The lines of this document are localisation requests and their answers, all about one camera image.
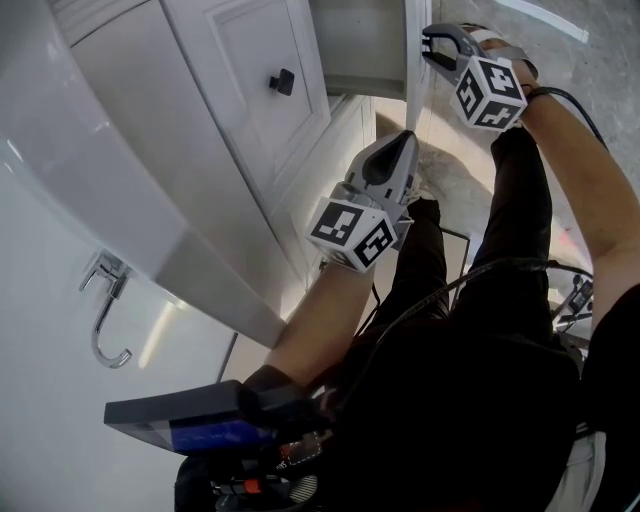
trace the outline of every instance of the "black pants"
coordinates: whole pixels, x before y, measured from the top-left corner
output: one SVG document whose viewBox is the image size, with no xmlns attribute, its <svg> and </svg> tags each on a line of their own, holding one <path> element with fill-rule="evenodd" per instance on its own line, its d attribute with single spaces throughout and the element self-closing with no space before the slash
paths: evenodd
<svg viewBox="0 0 640 512">
<path fill-rule="evenodd" d="M 472 268 L 506 256 L 548 258 L 551 196 L 535 142 L 526 130 L 511 129 L 492 144 L 491 153 L 495 192 Z M 393 288 L 367 330 L 388 325 L 446 284 L 438 203 L 421 199 L 409 212 L 415 223 L 400 251 Z M 416 317 L 446 320 L 483 334 L 521 334 L 547 345 L 552 342 L 548 289 L 545 272 L 496 271 L 465 286 L 451 312 L 445 297 Z"/>
</svg>

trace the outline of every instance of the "cabinet handle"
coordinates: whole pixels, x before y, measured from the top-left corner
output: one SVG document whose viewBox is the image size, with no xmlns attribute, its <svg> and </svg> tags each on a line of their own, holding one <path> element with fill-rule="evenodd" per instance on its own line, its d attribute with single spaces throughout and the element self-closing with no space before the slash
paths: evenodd
<svg viewBox="0 0 640 512">
<path fill-rule="evenodd" d="M 285 96 L 291 96 L 291 92 L 293 91 L 293 82 L 296 79 L 296 75 L 294 75 L 288 69 L 282 68 L 280 70 L 280 76 L 276 78 L 272 76 L 269 80 L 269 87 L 275 89 L 280 94 L 284 94 Z"/>
</svg>

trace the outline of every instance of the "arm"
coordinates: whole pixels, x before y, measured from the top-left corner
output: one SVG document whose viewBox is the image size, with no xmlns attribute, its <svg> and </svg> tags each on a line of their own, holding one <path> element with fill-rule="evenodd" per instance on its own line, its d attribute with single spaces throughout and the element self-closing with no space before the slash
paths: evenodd
<svg viewBox="0 0 640 512">
<path fill-rule="evenodd" d="M 537 84 L 523 67 L 523 84 Z M 550 96 L 539 96 L 522 122 L 566 194 L 594 267 L 593 329 L 640 283 L 640 206 L 631 185 L 591 131 Z"/>
<path fill-rule="evenodd" d="M 367 304 L 373 273 L 330 263 L 302 299 L 266 364 L 304 387 L 339 363 Z"/>
</svg>

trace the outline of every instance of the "red button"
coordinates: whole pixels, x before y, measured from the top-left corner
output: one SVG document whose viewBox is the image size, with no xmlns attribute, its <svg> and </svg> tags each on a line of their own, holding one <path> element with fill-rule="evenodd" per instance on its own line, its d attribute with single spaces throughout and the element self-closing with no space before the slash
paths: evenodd
<svg viewBox="0 0 640 512">
<path fill-rule="evenodd" d="M 249 494 L 260 494 L 262 493 L 262 489 L 260 489 L 260 480 L 257 478 L 251 478 L 249 480 L 245 480 L 244 489 Z"/>
</svg>

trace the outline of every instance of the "fiducial marker cube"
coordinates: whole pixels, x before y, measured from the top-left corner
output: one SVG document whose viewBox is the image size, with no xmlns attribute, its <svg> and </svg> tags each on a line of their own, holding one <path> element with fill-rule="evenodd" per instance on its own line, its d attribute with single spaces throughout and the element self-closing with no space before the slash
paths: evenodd
<svg viewBox="0 0 640 512">
<path fill-rule="evenodd" d="M 451 105 L 469 127 L 505 131 L 527 106 L 511 61 L 471 57 Z"/>
<path fill-rule="evenodd" d="M 398 239 L 384 210 L 320 198 L 306 237 L 327 258 L 366 272 Z"/>
</svg>

